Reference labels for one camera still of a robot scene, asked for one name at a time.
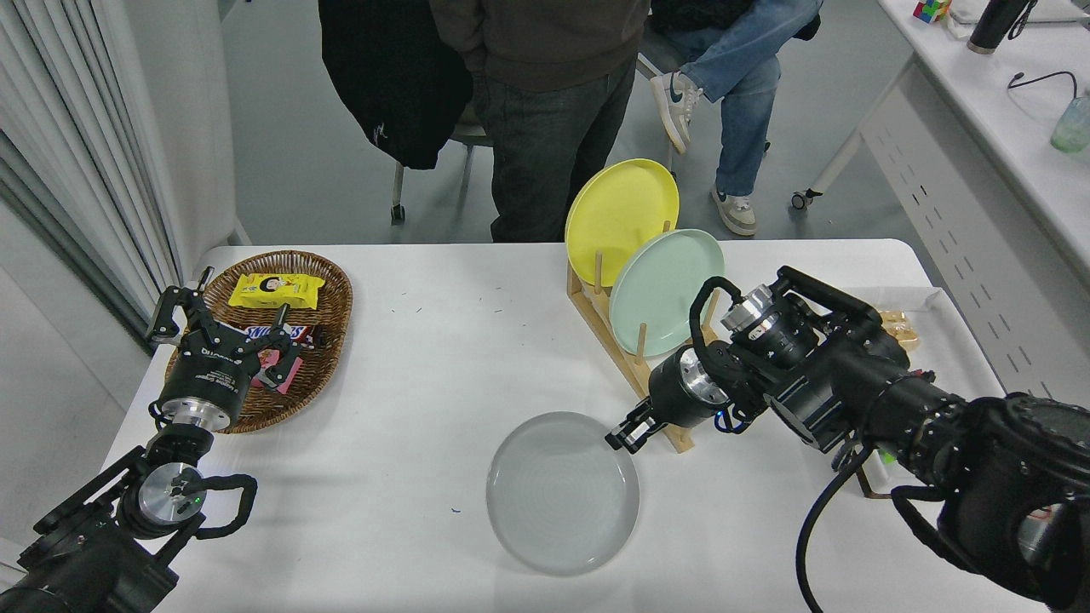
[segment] yellow snack package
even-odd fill
[[[311,275],[261,274],[242,275],[227,303],[251,309],[317,309],[318,288],[326,280]]]

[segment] white wall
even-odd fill
[[[98,473],[147,363],[0,203],[0,539],[29,544],[33,524]]]

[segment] paper tray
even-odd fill
[[[920,337],[919,347],[908,352],[911,369],[934,371],[940,388],[966,400],[1005,394],[969,326],[942,288],[872,287],[844,291],[879,311],[905,313]],[[863,465],[863,473],[877,494],[888,494],[897,485],[920,484],[900,465],[883,464],[879,454]]]

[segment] light green plate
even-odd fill
[[[689,338],[689,308],[708,277],[723,276],[723,250],[695,229],[662,233],[629,257],[609,296],[609,325],[617,344],[635,353],[640,324],[647,324],[645,356],[679,347]]]

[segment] gray plate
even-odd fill
[[[514,429],[488,471],[492,528],[511,555],[549,575],[580,575],[608,562],[640,508],[635,466],[603,440],[608,428],[573,412],[537,416]]]

